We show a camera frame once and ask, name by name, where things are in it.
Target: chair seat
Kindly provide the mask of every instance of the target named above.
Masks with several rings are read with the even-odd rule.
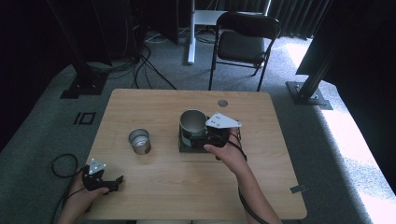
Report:
[[[264,39],[225,31],[219,39],[218,56],[223,60],[262,63],[264,61]]]

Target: stand base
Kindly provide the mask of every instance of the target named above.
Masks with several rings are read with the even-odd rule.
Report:
[[[75,77],[69,90],[64,91],[61,99],[77,99],[80,95],[100,95],[106,85],[109,73],[100,73],[92,81],[92,84],[81,86],[78,84],[78,76]]]
[[[325,100],[319,89],[316,89],[314,94],[307,100],[302,100],[299,98],[299,91],[304,85],[303,82],[286,82],[288,89],[290,91],[291,97],[296,105],[318,105],[321,109],[332,110],[332,105],[330,101]]]

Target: person's right hand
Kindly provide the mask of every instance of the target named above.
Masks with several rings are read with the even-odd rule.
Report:
[[[238,129],[231,128],[230,132],[231,134],[229,137],[229,141],[233,142],[237,146],[240,146],[239,141],[236,138],[236,136],[238,135]],[[246,169],[248,168],[245,157],[242,155],[239,149],[229,143],[227,143],[224,147],[204,145],[204,149],[219,157],[224,162],[224,164],[231,170],[231,172],[236,175],[246,171]]]

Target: forearm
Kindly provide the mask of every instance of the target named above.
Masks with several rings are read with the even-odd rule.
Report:
[[[242,172],[235,175],[239,190],[250,209],[268,223],[281,223],[275,210],[262,193],[259,183],[250,168],[246,166]],[[258,223],[249,213],[246,214],[248,223]]]

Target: chair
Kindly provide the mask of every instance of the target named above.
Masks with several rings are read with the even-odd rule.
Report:
[[[262,66],[260,91],[265,68],[277,36],[280,33],[279,21],[263,16],[238,12],[225,12],[216,22],[216,39],[210,69],[209,90],[212,89],[213,72],[217,63],[255,68],[256,76]],[[267,47],[264,39],[269,39]]]

